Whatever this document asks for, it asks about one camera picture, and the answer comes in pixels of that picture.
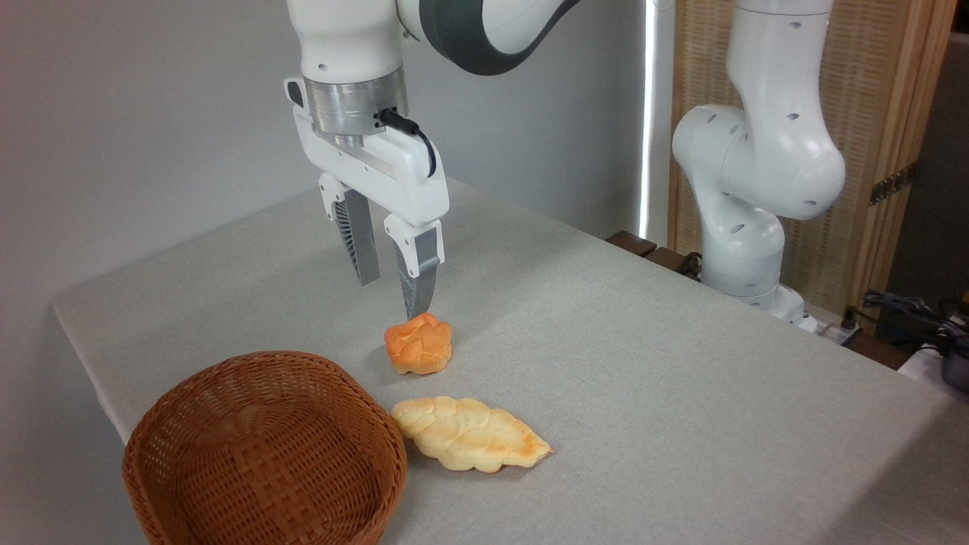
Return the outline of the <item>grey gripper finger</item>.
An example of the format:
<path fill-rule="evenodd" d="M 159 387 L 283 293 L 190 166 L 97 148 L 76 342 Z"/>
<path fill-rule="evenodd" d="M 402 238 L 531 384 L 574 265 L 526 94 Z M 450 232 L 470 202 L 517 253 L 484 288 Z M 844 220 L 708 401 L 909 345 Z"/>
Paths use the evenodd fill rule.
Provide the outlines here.
<path fill-rule="evenodd" d="M 380 277 L 369 200 L 329 173 L 319 177 L 326 217 L 337 227 L 361 285 Z"/>
<path fill-rule="evenodd" d="M 415 227 L 392 213 L 384 227 L 394 241 L 403 303 L 407 320 L 412 320 L 432 306 L 437 269 L 444 262 L 442 224 L 434 220 Z"/>

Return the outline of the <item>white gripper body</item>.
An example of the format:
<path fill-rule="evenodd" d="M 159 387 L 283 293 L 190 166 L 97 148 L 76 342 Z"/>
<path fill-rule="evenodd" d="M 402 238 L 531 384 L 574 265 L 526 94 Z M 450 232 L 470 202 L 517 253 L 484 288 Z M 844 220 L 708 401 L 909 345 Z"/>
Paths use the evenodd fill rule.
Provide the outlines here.
<path fill-rule="evenodd" d="M 284 81 L 295 127 L 312 165 L 412 226 L 442 218 L 450 208 L 443 168 L 429 175 L 429 147 L 397 129 L 366 135 L 360 148 L 344 148 L 318 134 L 308 110 L 305 85 Z"/>

